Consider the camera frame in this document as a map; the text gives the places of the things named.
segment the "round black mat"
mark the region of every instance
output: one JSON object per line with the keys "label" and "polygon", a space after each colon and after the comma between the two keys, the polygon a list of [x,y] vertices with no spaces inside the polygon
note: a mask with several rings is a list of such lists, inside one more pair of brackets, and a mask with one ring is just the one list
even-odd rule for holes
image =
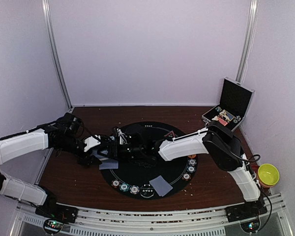
{"label": "round black mat", "polygon": [[[168,124],[160,122],[138,122],[145,127],[147,135],[154,140],[160,140],[164,136],[179,137],[184,133]],[[124,126],[121,130],[124,132],[128,127]],[[171,196],[181,191],[189,184],[190,179],[197,169],[197,156],[185,156],[173,161],[160,161],[155,166],[144,163],[119,162],[118,169],[101,170],[104,179],[112,188],[123,195],[136,199],[160,199]],[[162,176],[173,189],[164,197],[160,197],[149,181]]]}

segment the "poker chip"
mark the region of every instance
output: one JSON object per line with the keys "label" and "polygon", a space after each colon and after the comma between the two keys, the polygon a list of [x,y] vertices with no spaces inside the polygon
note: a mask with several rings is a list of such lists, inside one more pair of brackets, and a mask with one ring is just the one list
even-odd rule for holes
{"label": "poker chip", "polygon": [[112,182],[112,187],[114,187],[114,188],[118,188],[119,185],[120,185],[120,181],[117,179]]}
{"label": "poker chip", "polygon": [[191,175],[188,174],[188,173],[184,173],[183,176],[182,176],[182,179],[185,180],[185,181],[188,181],[191,179]]}
{"label": "poker chip", "polygon": [[119,189],[122,191],[122,192],[126,192],[129,190],[129,185],[126,184],[126,183],[123,183],[120,185]]}
{"label": "poker chip", "polygon": [[138,186],[133,185],[133,186],[130,188],[130,193],[132,193],[132,194],[137,194],[139,191],[140,191],[140,189],[139,189]]}
{"label": "poker chip", "polygon": [[196,171],[196,168],[194,166],[188,166],[187,171],[189,173],[194,173]]}
{"label": "poker chip", "polygon": [[195,165],[197,164],[197,161],[196,161],[195,159],[189,159],[189,160],[188,160],[188,164],[189,164],[190,166],[195,166]]}
{"label": "poker chip", "polygon": [[150,184],[144,184],[141,187],[140,195],[143,198],[151,198],[154,196],[155,190]]}

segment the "bowl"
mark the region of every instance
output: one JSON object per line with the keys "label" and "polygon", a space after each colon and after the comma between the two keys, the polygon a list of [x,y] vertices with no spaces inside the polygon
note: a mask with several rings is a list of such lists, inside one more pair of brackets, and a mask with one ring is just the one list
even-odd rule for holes
{"label": "bowl", "polygon": [[280,179],[277,168],[271,164],[262,164],[258,169],[258,179],[265,185],[273,187]]}

